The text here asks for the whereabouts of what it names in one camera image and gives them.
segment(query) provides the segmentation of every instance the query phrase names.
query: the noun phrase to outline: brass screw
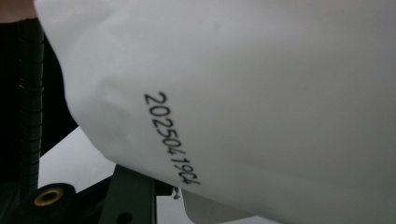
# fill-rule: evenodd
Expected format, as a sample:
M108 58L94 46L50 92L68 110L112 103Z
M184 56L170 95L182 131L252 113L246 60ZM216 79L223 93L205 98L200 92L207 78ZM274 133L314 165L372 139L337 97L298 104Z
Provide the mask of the brass screw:
M44 207L56 203L64 195L64 190L61 188L46 189L35 197L35 206Z

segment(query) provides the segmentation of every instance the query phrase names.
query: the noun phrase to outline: black cable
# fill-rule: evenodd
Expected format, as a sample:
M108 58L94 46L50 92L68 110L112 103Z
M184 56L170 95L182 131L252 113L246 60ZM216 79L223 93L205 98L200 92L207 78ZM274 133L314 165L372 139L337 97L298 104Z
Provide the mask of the black cable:
M42 135L44 34L38 20L18 23L21 198L37 189Z

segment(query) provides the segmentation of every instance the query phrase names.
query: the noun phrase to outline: screw hole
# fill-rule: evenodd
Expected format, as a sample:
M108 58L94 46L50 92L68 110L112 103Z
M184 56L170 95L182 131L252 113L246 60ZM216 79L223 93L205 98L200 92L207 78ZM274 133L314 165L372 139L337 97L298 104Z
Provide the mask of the screw hole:
M35 206L43 207L56 203L64 195L61 188L47 189L35 198Z
M41 201L43 201L43 202L51 201L51 200L53 200L57 195L58 195L58 194L55 193L55 192L50 192L50 193L44 195L44 196L41 198Z
M122 213L117 217L118 224L128 224L132 221L133 217L130 213Z

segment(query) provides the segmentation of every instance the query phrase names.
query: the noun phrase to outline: white plastic bag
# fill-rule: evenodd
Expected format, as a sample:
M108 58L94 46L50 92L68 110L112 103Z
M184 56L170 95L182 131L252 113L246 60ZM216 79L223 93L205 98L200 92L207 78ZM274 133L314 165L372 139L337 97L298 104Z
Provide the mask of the white plastic bag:
M35 5L110 160L285 223L396 222L393 1Z

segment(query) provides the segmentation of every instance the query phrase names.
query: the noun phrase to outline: black metal bracket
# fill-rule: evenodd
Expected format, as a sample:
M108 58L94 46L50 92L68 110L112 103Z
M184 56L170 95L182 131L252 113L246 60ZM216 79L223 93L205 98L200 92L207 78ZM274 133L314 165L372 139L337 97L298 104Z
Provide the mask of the black metal bracket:
M155 224L156 196L174 188L117 165L114 175L76 194L68 184L30 193L7 224Z

